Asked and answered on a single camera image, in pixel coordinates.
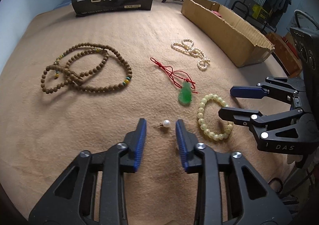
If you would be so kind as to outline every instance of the red string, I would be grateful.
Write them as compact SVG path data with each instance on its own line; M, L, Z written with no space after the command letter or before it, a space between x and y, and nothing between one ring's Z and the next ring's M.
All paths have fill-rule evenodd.
M190 76L188 75L188 73L186 73L186 72L184 72L184 71L180 71L180 70L173 71L173 67L171 67L171 66L163 66L159 61L157 61L156 59L154 59L154 58L152 58L152 57L151 57L151 61L152 61L153 63L157 64L157 65L169 76L169 78L172 79L173 83L174 83L175 86L177 86L178 88L182 88L182 86L181 86L178 82L175 81L174 77L177 77L177 78L179 78L179 79L182 79L182 80L184 80L184 81L186 81L186 82L191 83L191 84L192 84L192 85L191 85L191 88L194 89L194 90L196 89L196 87L195 87L195 84L196 84L196 83L192 81L192 79L190 78ZM187 75L188 78L183 78L183 77L181 77L181 76L178 76L178 75L176 74L177 72L184 73L185 75Z

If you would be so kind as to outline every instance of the green gourd pendant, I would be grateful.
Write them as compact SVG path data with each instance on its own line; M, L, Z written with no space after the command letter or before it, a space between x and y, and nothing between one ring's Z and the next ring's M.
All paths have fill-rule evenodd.
M189 82L183 82L183 87L178 95L178 101L181 104L190 104L192 101L192 89L190 87L191 85Z

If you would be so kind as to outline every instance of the beige cloth surface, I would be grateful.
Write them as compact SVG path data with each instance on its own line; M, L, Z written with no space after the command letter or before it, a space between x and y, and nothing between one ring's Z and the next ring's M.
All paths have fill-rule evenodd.
M181 3L160 1L154 0L151 11L84 18L76 18L73 8L67 6L38 15L30 23L0 76L0 182L25 217L81 150L105 151L134 130L139 118L145 118L147 137L140 169L125 177L129 224L160 225L171 220L191 224L197 176L184 173L181 167L174 123L183 119L187 129L204 141L196 115L200 99L208 93L218 94L230 106L259 109L264 114L289 109L269 98L236 100L229 94L233 85L255 85L266 76L284 76L272 56L264 63L238 69L180 13ZM198 59L171 49L173 41L183 38L193 39L195 46L211 59L207 71L197 68ZM54 94L43 93L40 79L45 67L82 42L116 48L132 67L131 84L107 94L88 94L66 87ZM189 73L199 92L193 95L189 107L178 103L179 89L150 57ZM71 68L80 73L100 61L98 55L89 55ZM58 83L53 75L51 71L48 86ZM124 69L111 56L105 68L87 83L106 86L124 78ZM220 133L224 122L218 117L218 109L215 103L209 103L205 120L212 131ZM153 128L165 119L173 123L172 128L165 132ZM287 156L259 152L246 127L235 126L227 140L205 142L218 152L241 151L266 180L275 176L283 179L290 171Z

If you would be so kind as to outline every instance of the blue gripper pad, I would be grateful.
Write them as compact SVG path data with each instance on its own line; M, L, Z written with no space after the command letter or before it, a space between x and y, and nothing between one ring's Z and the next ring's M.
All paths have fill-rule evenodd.
M198 168L202 166L202 160L195 155L194 151L198 140L195 134L187 132L183 120L178 120L176 122L176 139L181 157L181 164L185 172L198 172Z
M262 99L268 93L261 86L233 86L230 95L236 98Z
M128 153L121 157L121 166L125 172L136 172L141 164L143 149L146 139L146 120L139 119L135 131L129 132L124 138Z

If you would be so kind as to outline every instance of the brown prayer beads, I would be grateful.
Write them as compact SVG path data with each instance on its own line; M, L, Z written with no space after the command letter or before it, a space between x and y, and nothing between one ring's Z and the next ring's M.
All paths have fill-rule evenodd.
M91 48L88 49L88 50L82 51L80 53L77 53L76 55L71 57L71 59L69 59L66 62L66 65L64 67L61 67L59 65L59 61L60 61L61 58L65 57L66 55L68 55L69 53L75 51L76 49L78 49L80 47L91 47ZM101 71L103 69L103 67L104 67L104 65L107 62L108 57L109 57L107 50L113 52L116 55L117 59L124 66L124 68L125 68L125 70L127 72L127 77L124 80L124 82L121 82L121 83L116 84L116 85L109 85L109 86L106 86L106 87L92 87L92 86L83 85L85 81L82 79L82 77L95 74L98 71ZM77 74L74 71L69 70L70 65L75 60L81 58L82 56L89 55L89 54L94 54L94 53L101 54L103 56L103 60L95 68L93 68L92 70L89 70L87 72L81 72L80 74ZM46 78L47 73L50 70L55 70L55 73L56 73L55 77L56 78L58 78L59 73L63 73L65 81L63 81L62 83L58 84L54 88L47 89L45 87L45 78ZM113 91L113 90L123 89L124 87L126 87L130 83L131 78L132 78L132 69L131 69L130 65L127 63L127 61L125 61L123 59L123 57L120 55L120 53L116 49L114 49L114 48L112 48L112 47L110 47L108 45L93 44L93 43L80 43L80 44L77 44L77 45L73 46L72 48L68 49L66 52L64 52L62 55L60 55L56 59L54 64L49 65L49 66L47 66L45 68L45 70L43 72L43 75L42 75L42 78L41 78L41 89L46 94L49 94L49 93L57 92L61 87L70 85L74 89L80 90L80 91L103 93L103 92L109 92L109 91Z

